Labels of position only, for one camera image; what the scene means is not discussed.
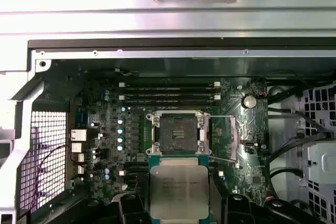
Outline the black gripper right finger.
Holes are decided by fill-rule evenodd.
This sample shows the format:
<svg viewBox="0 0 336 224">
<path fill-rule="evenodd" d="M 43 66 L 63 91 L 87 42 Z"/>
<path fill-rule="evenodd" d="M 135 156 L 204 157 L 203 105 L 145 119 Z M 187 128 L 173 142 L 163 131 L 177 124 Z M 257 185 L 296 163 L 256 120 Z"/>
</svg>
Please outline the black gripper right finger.
<svg viewBox="0 0 336 224">
<path fill-rule="evenodd" d="M 219 180 L 209 180 L 209 223 L 295 223 L 288 204 L 273 198 L 261 206 L 247 196 L 229 193 Z"/>
</svg>

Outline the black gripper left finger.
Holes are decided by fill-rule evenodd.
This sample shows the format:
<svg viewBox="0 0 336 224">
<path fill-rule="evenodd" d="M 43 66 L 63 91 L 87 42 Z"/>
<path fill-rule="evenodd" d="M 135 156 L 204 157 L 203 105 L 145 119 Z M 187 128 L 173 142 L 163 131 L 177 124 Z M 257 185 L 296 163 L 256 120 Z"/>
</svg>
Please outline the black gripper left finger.
<svg viewBox="0 0 336 224">
<path fill-rule="evenodd" d="M 117 195 L 108 205 L 99 204 L 85 217 L 85 223 L 150 223 L 141 197 L 133 193 Z"/>
</svg>

